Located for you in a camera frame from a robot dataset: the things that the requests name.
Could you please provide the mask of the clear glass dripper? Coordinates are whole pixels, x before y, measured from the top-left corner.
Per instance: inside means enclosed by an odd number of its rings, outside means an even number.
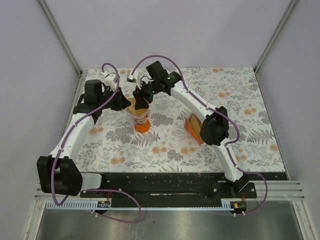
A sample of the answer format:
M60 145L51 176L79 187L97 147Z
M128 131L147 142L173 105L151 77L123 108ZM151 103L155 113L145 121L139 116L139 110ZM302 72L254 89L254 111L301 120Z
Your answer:
M148 120L148 108L136 110L134 107L128 107L127 112L129 116L133 119L134 124L143 125Z

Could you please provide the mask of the orange glass carafe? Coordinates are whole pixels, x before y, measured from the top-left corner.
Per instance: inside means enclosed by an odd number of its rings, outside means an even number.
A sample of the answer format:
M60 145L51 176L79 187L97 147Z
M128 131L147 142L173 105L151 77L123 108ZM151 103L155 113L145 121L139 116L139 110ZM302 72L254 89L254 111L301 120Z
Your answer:
M146 133L149 131L151 127L150 121L147 119L144 122L135 122L134 123L134 129L138 132L138 133Z

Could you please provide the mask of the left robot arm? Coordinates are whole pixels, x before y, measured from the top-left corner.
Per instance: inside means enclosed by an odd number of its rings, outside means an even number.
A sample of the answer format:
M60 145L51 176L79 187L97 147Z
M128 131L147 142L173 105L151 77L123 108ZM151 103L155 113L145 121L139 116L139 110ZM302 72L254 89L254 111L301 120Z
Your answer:
M86 81L84 93L73 109L71 122L60 142L48 156L40 156L37 160L42 192L77 196L81 191L91 189L98 198L106 196L109 186L102 181L102 175L81 173L75 160L102 111L122 111L130 105L118 84L105 84L97 79Z

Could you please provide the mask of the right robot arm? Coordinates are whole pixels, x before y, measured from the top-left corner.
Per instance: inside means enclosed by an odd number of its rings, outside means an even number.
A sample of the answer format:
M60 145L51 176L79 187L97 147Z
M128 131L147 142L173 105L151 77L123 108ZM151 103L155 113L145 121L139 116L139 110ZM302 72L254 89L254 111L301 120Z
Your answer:
M229 140L229 123L234 124L234 122L228 117L226 108L223 106L217 108L192 92L180 70L169 73L158 60L147 66L146 70L151 77L149 82L142 81L135 74L136 68L128 76L130 81L136 82L136 89L133 92L135 109L146 108L153 101L154 95L161 92L183 103L202 123L200 137L207 145L213 146L218 156L225 178L229 181L228 194L233 198L243 195L248 181L244 173L239 170L235 154L229 147L233 143Z

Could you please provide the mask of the floral table mat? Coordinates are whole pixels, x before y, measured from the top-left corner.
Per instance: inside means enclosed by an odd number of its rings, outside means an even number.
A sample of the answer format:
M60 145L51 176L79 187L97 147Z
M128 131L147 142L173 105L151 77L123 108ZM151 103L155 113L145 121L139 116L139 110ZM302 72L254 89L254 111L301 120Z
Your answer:
M190 88L234 121L229 136L242 170L282 172L284 164L251 67L184 67ZM165 93L150 106L150 129L138 133L126 111L106 109L88 131L75 164L81 172L222 172L214 149L184 127L190 110Z

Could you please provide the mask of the left aluminium frame post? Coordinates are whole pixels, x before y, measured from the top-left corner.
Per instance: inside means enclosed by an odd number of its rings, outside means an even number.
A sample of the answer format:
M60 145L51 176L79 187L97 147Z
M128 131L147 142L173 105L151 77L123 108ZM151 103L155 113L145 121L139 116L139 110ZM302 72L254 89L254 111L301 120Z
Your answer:
M70 47L69 47L69 45L63 35L47 1L46 0L37 0L36 2L39 4L42 12L44 13L45 18L47 19L51 29L53 30L55 36L57 37L57 40L59 41L64 53L66 54L70 64L72 65L74 71L76 72L76 74L78 76L81 76L83 70L80 67L78 61L76 60L74 54L72 53L72 51L71 51L71 49L70 49Z

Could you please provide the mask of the aluminium frame post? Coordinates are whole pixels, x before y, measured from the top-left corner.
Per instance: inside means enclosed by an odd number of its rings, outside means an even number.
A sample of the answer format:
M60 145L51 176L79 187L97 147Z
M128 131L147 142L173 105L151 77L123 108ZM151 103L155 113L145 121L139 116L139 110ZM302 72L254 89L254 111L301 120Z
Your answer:
M283 28L285 27L287 21L289 20L290 16L292 15L293 11L295 10L296 6L298 5L299 0L291 0L287 5L283 15L281 16L279 22L277 23L270 39L267 42L266 47L264 48L257 64L253 68L255 75L257 75L262 68L264 62L266 61L268 55L270 54L273 46L276 44L278 38L280 37Z
M59 41L64 53L66 54L70 64L72 65L74 71L76 72L76 74L78 76L81 76L83 70L80 67L78 61L76 60L74 54L72 53L72 51L71 51L71 49L70 49L70 47L69 47L69 45L63 35L47 1L46 0L37 0L36 2L39 4L42 12L44 13L45 18L47 19L51 29L53 30L55 36L57 37L57 40Z

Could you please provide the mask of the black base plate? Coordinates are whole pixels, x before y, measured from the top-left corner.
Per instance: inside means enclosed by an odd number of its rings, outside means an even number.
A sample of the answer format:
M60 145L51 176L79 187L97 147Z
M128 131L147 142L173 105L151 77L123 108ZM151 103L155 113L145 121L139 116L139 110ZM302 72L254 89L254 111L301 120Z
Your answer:
M244 176L247 184L251 178ZM110 199L126 199L129 197L122 194L126 192L133 196L137 203L139 200L201 200L211 201L213 199L237 199L246 200L256 198L255 193L249 193L251 188L254 191L254 185L245 187L236 192L223 173L182 173L182 172L160 172L160 173L120 173L108 172L102 174L101 186L97 190L89 193L107 193ZM151 193L173 194L151 196Z

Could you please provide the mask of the aluminium front rail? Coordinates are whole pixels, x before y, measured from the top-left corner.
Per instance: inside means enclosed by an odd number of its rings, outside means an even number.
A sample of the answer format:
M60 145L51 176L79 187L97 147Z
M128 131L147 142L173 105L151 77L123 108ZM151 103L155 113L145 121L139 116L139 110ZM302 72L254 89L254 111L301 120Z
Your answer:
M298 181L294 180L270 180L267 182L267 198L268 201L278 201L278 200L304 200L305 195L302 190L302 186ZM248 190L250 193L255 193L256 198L251 198L252 200L262 200L266 193L266 186L265 183L262 180L253 180L249 181L249 183L245 186L250 187L251 185L254 185L254 191L251 190L251 188ZM151 196L196 196L195 193L151 193ZM69 196L66 200L97 200L97 199L107 199L107 193L104 192L97 192L92 193L86 191L85 193L80 193L77 196ZM61 194L56 195L56 199L60 202L63 200L65 196ZM34 196L35 200L52 200L51 193L43 193L40 189L40 185L35 193Z

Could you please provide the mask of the right aluminium frame post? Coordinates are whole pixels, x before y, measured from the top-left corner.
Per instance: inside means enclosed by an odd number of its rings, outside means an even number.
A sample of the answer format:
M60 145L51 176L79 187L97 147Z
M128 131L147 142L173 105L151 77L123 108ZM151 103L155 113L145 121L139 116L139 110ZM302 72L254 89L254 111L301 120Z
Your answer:
M267 42L266 47L264 48L257 64L253 68L255 75L257 75L262 68L264 62L266 61L268 55L270 54L273 46L276 44L278 38L280 37L283 28L285 27L287 21L289 20L290 16L292 15L293 11L295 10L296 6L298 5L299 0L291 0L287 5L283 15L281 16L279 22L277 23L270 39Z

